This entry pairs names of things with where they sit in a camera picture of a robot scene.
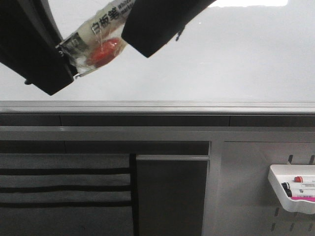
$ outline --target pink marker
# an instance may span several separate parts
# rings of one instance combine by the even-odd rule
[[[291,197],[292,200],[306,200],[310,202],[315,202],[315,198],[303,198],[303,197]]]

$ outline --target gray panel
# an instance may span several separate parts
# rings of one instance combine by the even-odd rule
[[[314,235],[314,216],[285,211],[268,179],[271,164],[308,164],[315,144],[225,143],[213,235]]]
[[[66,141],[67,153],[208,155],[209,142]]]
[[[0,141],[0,153],[65,153],[63,141]]]
[[[229,116],[61,116],[63,126],[228,126]]]
[[[57,115],[0,115],[2,126],[61,126]]]
[[[0,133],[0,140],[315,142],[314,127],[4,126],[0,127]]]
[[[200,236],[206,161],[138,161],[141,236]]]
[[[231,116],[230,126],[315,127],[315,116]]]

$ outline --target white plastic holder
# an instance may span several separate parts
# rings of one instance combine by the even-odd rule
[[[283,189],[281,183],[294,182],[294,177],[296,176],[315,177],[315,165],[271,165],[268,180],[285,210],[289,212],[315,214],[315,202],[292,200]]]

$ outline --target whiteboard marker package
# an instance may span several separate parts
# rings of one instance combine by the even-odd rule
[[[112,1],[57,46],[79,76],[108,64],[123,51],[127,43],[121,34],[134,1]]]
[[[315,190],[315,183],[298,183],[298,182],[284,182],[281,184],[284,189],[310,189]]]
[[[315,189],[285,189],[288,197],[315,198]]]

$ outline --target red marker cap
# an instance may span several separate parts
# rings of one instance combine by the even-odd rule
[[[92,52],[90,58],[87,60],[87,65],[95,65],[96,68],[99,68],[108,64],[119,54],[116,51],[121,46],[120,41],[120,38],[111,38],[103,42],[101,46]]]
[[[303,178],[302,176],[297,176],[294,178],[294,182],[298,182],[298,183],[303,183]]]

